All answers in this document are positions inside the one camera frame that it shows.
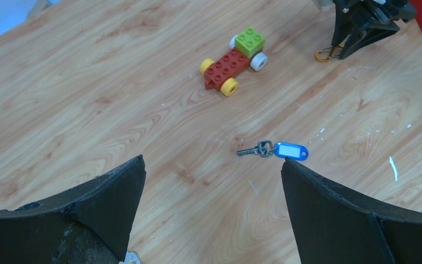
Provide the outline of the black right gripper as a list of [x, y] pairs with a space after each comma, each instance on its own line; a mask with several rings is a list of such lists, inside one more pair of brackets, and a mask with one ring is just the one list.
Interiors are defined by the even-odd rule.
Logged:
[[345, 44], [339, 59], [399, 32], [396, 21], [415, 18], [410, 1], [334, 1], [335, 26], [331, 45]]

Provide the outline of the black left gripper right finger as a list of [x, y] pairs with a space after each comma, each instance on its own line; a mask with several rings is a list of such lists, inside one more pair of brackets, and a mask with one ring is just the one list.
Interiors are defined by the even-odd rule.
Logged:
[[422, 263], [422, 213], [287, 158], [281, 180], [302, 263]]

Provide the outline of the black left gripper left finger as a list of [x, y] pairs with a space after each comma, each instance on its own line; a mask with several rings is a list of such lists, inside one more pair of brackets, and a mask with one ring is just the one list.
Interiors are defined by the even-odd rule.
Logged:
[[0, 210], [0, 263], [123, 261], [146, 180], [137, 156], [16, 210]]

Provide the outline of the gold S-shaped carabiner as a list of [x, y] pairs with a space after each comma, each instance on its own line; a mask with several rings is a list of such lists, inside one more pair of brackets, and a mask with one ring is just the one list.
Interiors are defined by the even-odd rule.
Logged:
[[318, 62], [328, 62], [333, 59], [339, 59], [342, 49], [343, 45], [339, 44], [336, 46], [321, 49], [317, 51], [314, 56]]

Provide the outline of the silver key with blue tag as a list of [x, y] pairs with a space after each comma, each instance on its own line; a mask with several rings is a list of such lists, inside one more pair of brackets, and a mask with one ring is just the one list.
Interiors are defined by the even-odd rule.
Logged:
[[291, 158], [296, 161], [305, 161], [309, 156], [309, 151], [305, 146], [292, 144], [288, 142], [277, 142], [273, 144], [270, 140], [261, 140], [253, 148], [239, 150], [238, 156], [258, 155], [266, 158], [276, 156], [278, 158]]

